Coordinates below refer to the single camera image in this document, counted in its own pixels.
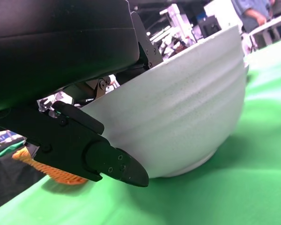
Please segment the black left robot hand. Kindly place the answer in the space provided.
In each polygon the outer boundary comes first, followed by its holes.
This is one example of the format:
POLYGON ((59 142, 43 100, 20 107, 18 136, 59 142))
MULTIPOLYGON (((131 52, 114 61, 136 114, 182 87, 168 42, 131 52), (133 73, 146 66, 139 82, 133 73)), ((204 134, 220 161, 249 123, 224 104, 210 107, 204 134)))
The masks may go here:
POLYGON ((147 187, 148 173, 103 137, 83 106, 162 63, 126 0, 0 0, 0 131, 25 138, 13 158, 59 183, 105 174, 147 187))

